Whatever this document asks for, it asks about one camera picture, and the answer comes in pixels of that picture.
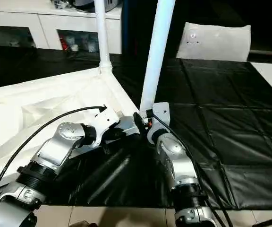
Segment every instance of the table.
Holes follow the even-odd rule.
[[[145,59],[111,55],[139,106]],[[99,56],[0,47],[0,86],[97,67]],[[271,67],[255,65],[264,73]],[[249,62],[166,59],[156,102],[189,145],[227,209],[272,210],[272,87]],[[48,204],[170,207],[162,163],[136,135],[72,159]],[[218,208],[209,188],[210,201]]]

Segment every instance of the white cabinet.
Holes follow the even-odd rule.
[[[110,53],[121,53],[121,10],[119,5],[105,14]],[[55,9],[50,0],[0,0],[0,45],[8,45],[5,40],[21,33],[32,37],[36,48],[62,50],[60,31],[97,33],[95,17],[95,13]]]
[[[62,50],[59,30],[97,32],[96,18],[39,15],[50,49]],[[110,53],[121,53],[121,21],[106,19]]]
[[[49,48],[40,20],[36,14],[0,12],[0,30],[6,29],[5,27],[28,29],[36,48]]]

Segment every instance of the white metal frame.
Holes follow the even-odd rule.
[[[158,0],[142,91],[140,115],[153,108],[175,0]]]

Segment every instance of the silver metal bracket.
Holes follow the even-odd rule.
[[[169,169],[172,178],[169,179],[171,189],[177,185],[198,183],[192,160],[187,156],[184,146],[171,133],[159,136],[157,140],[157,153],[162,157],[166,154],[169,160]]]
[[[57,127],[53,137],[38,149],[31,161],[59,174],[72,150],[80,145],[84,137],[85,131],[81,124],[64,122]]]
[[[213,213],[209,207],[187,208],[180,210],[175,213],[175,220],[177,219],[185,221],[187,224],[210,221],[215,227],[217,226],[213,220]]]
[[[11,182],[5,187],[0,195],[0,201],[2,201],[6,196],[11,196],[26,204],[33,204],[35,203],[35,200],[44,202],[46,198],[40,192],[16,181]]]
[[[169,103],[154,103],[153,113],[167,125],[170,124],[170,105]],[[152,118],[152,127],[147,133],[147,139],[151,144],[154,144],[152,140],[153,134],[159,129],[166,129],[158,120]]]

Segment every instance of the white fabric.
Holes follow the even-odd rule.
[[[121,116],[138,111],[111,73],[83,70],[0,87],[0,172],[13,152],[41,125],[70,110],[106,105]],[[57,120],[35,136],[18,155],[1,183],[16,177],[38,147],[65,121],[89,123],[98,110],[88,110]]]
[[[250,26],[222,27],[185,23],[177,58],[246,61]]]

